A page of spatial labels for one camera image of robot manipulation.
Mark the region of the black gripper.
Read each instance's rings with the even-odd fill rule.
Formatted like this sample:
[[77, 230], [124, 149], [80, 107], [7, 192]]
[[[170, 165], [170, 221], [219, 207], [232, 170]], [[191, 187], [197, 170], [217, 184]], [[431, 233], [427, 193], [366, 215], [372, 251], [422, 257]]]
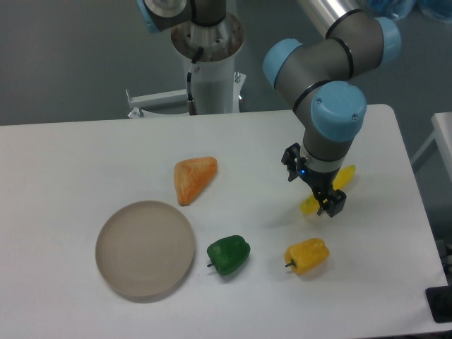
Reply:
[[336, 178], [340, 167], [319, 172], [307, 166], [307, 159], [301, 154], [301, 146], [292, 144], [285, 149], [281, 163], [286, 166], [288, 182], [301, 178], [311, 188], [313, 195], [319, 196], [319, 209], [317, 215], [326, 213], [330, 218], [343, 210], [346, 201], [345, 192], [333, 188], [333, 180]]

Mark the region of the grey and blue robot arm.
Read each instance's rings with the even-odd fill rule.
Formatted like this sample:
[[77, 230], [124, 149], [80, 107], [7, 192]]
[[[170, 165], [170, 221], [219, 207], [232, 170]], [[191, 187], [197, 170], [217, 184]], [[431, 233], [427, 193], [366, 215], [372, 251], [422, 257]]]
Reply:
[[[350, 79], [376, 69], [400, 53], [401, 36], [388, 18], [371, 18], [356, 1], [302, 1], [301, 7], [323, 40], [305, 47], [281, 40], [263, 60], [270, 85], [292, 108], [305, 132], [282, 157], [289, 180], [309, 185], [319, 212], [337, 215], [346, 195], [333, 185], [359, 133], [367, 110], [363, 93]], [[182, 57], [191, 115], [233, 112], [234, 59], [244, 42], [239, 19], [224, 1], [139, 1], [151, 32], [170, 30]]]

